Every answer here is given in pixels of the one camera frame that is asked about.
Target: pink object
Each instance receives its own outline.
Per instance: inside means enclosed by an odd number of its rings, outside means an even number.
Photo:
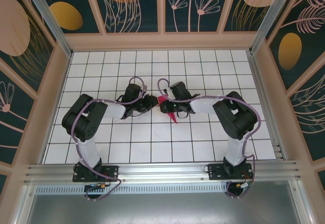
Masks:
[[[167,99],[165,98],[165,97],[163,97],[163,96],[159,96],[158,97],[158,102],[159,102],[159,105],[162,103],[162,102],[164,102],[164,101],[166,101]],[[173,113],[167,113],[167,115],[169,115],[169,117],[177,124],[177,121],[176,121],[176,117],[175,117],[175,113],[173,112]]]

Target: white grid floor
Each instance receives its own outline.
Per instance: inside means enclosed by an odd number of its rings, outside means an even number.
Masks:
[[[69,107],[82,93],[94,98],[118,98],[132,76],[140,76],[148,93],[160,96],[159,78],[183,81],[191,94],[228,94],[237,91],[261,114],[262,127],[247,144],[246,154],[258,160],[275,159],[265,118],[244,50],[173,50],[75,52],[64,85],[43,163],[75,164],[76,147],[60,125]],[[221,161],[227,134],[218,118],[192,114],[178,124],[152,111],[126,120],[105,118],[95,136],[104,163],[161,163]]]

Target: dark teal panel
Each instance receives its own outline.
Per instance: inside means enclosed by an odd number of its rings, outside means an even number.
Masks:
[[[0,161],[11,164],[17,149],[2,146],[19,145],[34,100],[1,71],[0,93],[4,99],[0,101]]]
[[[283,5],[283,8],[281,9],[279,15],[277,16],[277,18],[274,20],[270,30],[268,31],[268,33],[266,34],[266,39],[269,38],[269,36],[271,35],[271,33],[273,32],[273,29],[275,28],[276,24],[278,23],[278,20],[280,19],[280,17],[282,16],[284,10],[286,9],[286,7],[288,6],[290,0],[286,0],[286,2]]]
[[[224,31],[257,31],[268,9],[250,7],[244,0],[234,0]]]
[[[290,100],[313,161],[325,157],[325,65]]]
[[[0,195],[1,195],[2,189],[5,186],[6,179],[7,179],[7,176],[0,174]]]
[[[321,172],[318,172],[318,176],[319,176],[320,182],[321,182],[321,184],[323,186],[323,189],[325,191],[325,170],[321,171]]]
[[[174,11],[172,9],[169,0],[166,0],[166,32],[176,32],[176,27],[179,32],[188,32],[189,15],[190,15],[190,30],[192,32],[198,31],[199,26],[200,26],[200,31],[216,31],[218,28],[221,12],[223,9],[224,0],[218,0],[218,1],[213,0],[206,6],[205,4],[207,4],[208,1],[210,0],[205,0],[204,2],[202,0],[202,5],[201,5],[200,0],[191,0],[191,10],[189,11],[190,0],[171,0],[171,3],[176,4],[176,6],[178,7]],[[212,13],[201,15],[200,24],[199,24],[198,10],[200,9],[201,10],[210,9]]]
[[[288,89],[309,67],[313,64],[317,58],[325,51],[325,46],[323,42],[323,38],[325,35],[325,25],[324,21],[319,22],[319,29],[312,29],[312,32],[307,32],[306,28],[309,24],[305,25],[303,29],[297,28],[297,20],[299,15],[305,8],[310,8],[311,5],[307,2],[307,0],[302,0],[298,5],[292,8],[286,20],[283,23],[282,28],[280,28],[279,32],[275,36],[272,41],[270,48],[273,53],[274,59],[278,66],[279,72],[281,74],[283,83],[285,87]],[[319,11],[323,12],[324,6],[317,8]],[[290,70],[286,70],[281,67],[279,62],[279,47],[283,37],[288,34],[293,33],[299,36],[299,39],[302,42],[302,51],[300,58],[296,65]],[[294,52],[295,47],[287,47],[285,48],[288,53]]]
[[[93,17],[90,4],[88,0],[46,0],[47,4],[51,6],[56,2],[66,2],[74,6],[82,16],[83,24],[77,30],[68,30],[62,28],[65,34],[83,34],[83,33],[99,33],[95,18]]]
[[[53,47],[22,0],[17,1],[22,5],[29,17],[31,30],[29,45],[20,56],[10,56],[0,50],[0,58],[35,91],[38,91]]]
[[[110,6],[112,7],[112,13],[114,15],[110,15],[107,17],[107,9],[105,2],[111,1]],[[120,10],[125,8],[125,4],[118,4],[118,2],[114,0],[97,0],[103,23],[106,20],[106,32],[108,33],[152,33],[158,32],[158,17],[157,17],[157,0],[139,0],[139,8],[135,8],[133,3],[127,6],[127,10],[132,10],[131,12],[120,12],[118,13],[118,8],[120,6]]]
[[[37,7],[35,6],[34,2],[33,2],[32,0],[29,0],[29,1],[31,2],[31,4],[32,4],[32,6],[34,7],[34,9],[36,10],[36,12],[37,12],[37,14],[39,15],[39,17],[42,18],[42,15],[41,15],[40,11],[37,9]],[[49,26],[47,25],[47,23],[46,23],[45,21],[44,21],[44,24],[45,24],[45,26],[47,27],[47,30],[49,30],[49,32],[50,32],[52,38],[56,41],[56,38],[54,37],[52,31],[50,30]]]

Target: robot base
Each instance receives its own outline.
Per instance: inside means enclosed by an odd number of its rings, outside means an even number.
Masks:
[[[86,168],[83,164],[78,162],[73,167],[73,182],[105,182],[104,177],[100,177]],[[118,166],[102,166],[102,159],[94,167],[94,170],[107,175],[109,177],[117,178],[118,177]]]
[[[245,180],[245,175],[253,178],[252,166],[246,161],[241,162],[237,166],[232,166],[224,158],[223,163],[209,164],[208,166],[209,180]]]

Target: black mounting plate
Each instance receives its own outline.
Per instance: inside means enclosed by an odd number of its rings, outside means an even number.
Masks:
[[[94,174],[83,174],[84,166],[75,165],[74,174],[73,174],[73,182],[105,182],[104,177],[98,176]],[[109,177],[118,177],[118,166],[102,166],[101,173],[107,175]],[[107,180],[107,182],[116,182],[116,180]]]
[[[207,173],[209,174],[209,180],[244,180],[245,175],[242,172],[230,176],[223,168],[223,163],[209,164],[207,166]],[[245,174],[253,178],[252,166],[250,163],[244,163],[241,168]]]

